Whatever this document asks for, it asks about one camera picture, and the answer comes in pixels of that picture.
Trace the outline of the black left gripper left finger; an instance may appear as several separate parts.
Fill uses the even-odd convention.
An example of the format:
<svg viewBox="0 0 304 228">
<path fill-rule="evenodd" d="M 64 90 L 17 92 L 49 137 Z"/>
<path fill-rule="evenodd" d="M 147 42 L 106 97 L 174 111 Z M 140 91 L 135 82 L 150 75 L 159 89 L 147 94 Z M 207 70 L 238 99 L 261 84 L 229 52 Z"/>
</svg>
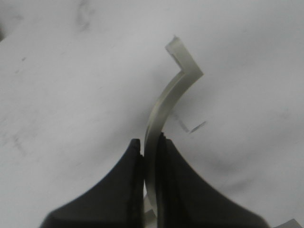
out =
<svg viewBox="0 0 304 228">
<path fill-rule="evenodd" d="M 111 171 L 93 188 L 50 212 L 43 228 L 142 228 L 143 156 L 132 139 Z"/>
</svg>

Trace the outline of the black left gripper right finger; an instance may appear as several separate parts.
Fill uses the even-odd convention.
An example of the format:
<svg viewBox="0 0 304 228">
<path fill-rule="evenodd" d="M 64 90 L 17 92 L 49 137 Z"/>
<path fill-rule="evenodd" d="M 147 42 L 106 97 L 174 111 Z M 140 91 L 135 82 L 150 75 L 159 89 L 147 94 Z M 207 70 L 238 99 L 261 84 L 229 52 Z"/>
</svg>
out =
<svg viewBox="0 0 304 228">
<path fill-rule="evenodd" d="M 234 203 L 203 180 L 172 140 L 160 135 L 156 151 L 159 228 L 267 228 L 259 215 Z"/>
</svg>

